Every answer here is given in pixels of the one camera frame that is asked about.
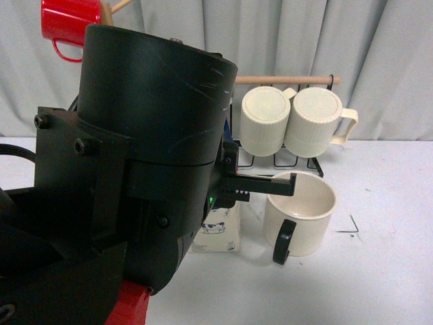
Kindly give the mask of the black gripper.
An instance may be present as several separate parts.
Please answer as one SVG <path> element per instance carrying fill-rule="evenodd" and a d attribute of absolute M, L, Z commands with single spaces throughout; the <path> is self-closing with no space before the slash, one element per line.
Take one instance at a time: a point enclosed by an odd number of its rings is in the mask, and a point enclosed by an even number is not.
<path fill-rule="evenodd" d="M 234 141 L 222 140 L 210 176 L 207 193 L 209 210 L 230 209 L 235 201 L 248 202 L 250 193 L 293 196 L 297 174 L 288 179 L 235 174 L 239 146 Z"/>

